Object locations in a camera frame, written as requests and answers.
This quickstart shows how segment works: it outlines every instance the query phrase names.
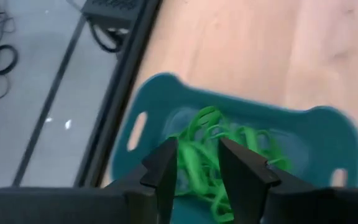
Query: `green rubber band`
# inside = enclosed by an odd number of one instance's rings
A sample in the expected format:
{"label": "green rubber band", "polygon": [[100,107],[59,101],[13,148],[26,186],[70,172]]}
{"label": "green rubber band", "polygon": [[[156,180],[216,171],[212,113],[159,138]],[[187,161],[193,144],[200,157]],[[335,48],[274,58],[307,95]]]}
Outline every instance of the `green rubber band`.
{"label": "green rubber band", "polygon": [[[261,149],[258,137],[267,138],[268,149]],[[178,179],[184,178],[185,188],[177,187],[175,196],[194,195],[211,203],[211,213],[218,223],[233,221],[229,199],[220,177],[218,138],[228,138],[257,152],[268,159],[269,164],[288,170],[290,161],[282,154],[278,143],[267,130],[248,126],[231,129],[230,122],[215,107],[201,109],[181,133],[170,137],[178,139]]]}

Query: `basket handle hole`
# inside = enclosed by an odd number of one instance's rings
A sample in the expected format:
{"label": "basket handle hole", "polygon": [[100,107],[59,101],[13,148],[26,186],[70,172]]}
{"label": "basket handle hole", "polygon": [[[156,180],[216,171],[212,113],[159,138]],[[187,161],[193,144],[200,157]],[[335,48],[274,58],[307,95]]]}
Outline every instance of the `basket handle hole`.
{"label": "basket handle hole", "polygon": [[347,171],[342,168],[335,169],[331,176],[332,187],[344,187],[347,182]]}
{"label": "basket handle hole", "polygon": [[131,135],[129,136],[129,141],[127,143],[128,152],[131,152],[134,149],[136,149],[137,144],[139,143],[139,139],[143,133],[143,129],[146,124],[146,121],[147,121],[147,113],[145,111],[141,112],[137,116],[135,120],[134,128],[132,129]]}

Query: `green elastic cord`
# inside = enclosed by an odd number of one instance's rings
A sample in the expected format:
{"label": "green elastic cord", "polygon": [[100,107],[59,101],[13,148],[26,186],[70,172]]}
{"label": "green elastic cord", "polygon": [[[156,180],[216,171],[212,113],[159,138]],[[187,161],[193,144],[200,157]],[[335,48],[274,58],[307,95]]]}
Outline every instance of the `green elastic cord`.
{"label": "green elastic cord", "polygon": [[[260,148],[258,137],[268,141]],[[218,138],[228,138],[253,150],[283,170],[290,161],[282,154],[272,134],[248,126],[230,128],[230,122],[213,106],[203,108],[184,131],[171,137],[178,139],[178,183],[176,196],[194,195],[211,203],[211,213],[218,223],[233,221],[229,199],[220,177]]]}

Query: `teal plastic basket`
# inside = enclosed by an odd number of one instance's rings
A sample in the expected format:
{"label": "teal plastic basket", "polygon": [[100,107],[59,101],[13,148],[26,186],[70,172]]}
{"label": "teal plastic basket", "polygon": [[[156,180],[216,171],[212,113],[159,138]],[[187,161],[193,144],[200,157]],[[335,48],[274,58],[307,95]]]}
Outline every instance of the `teal plastic basket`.
{"label": "teal plastic basket", "polygon": [[[358,132],[337,109],[317,106],[288,110],[182,84],[174,75],[161,73],[139,89],[117,136],[111,158],[112,179],[118,179],[140,163],[151,150],[173,133],[182,131],[198,110],[215,106],[235,124],[268,129],[291,160],[297,177],[325,187],[336,169],[347,172],[346,186],[358,186]],[[127,150],[135,121],[147,113],[137,147]],[[209,206],[192,197],[174,201],[174,224],[215,223]]]}

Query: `black device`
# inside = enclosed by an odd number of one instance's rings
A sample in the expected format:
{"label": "black device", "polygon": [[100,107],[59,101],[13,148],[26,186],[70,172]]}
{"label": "black device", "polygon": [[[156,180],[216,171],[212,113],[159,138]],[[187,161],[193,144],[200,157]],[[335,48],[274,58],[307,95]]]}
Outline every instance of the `black device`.
{"label": "black device", "polygon": [[[121,50],[125,35],[144,6],[145,0],[88,0],[81,11],[101,49],[116,53]],[[115,43],[115,48],[101,42],[96,34],[96,26]]]}
{"label": "black device", "polygon": [[[218,156],[233,223],[358,223],[358,189],[319,189],[228,139]],[[176,180],[170,138],[105,189],[0,189],[0,223],[169,224]]]}

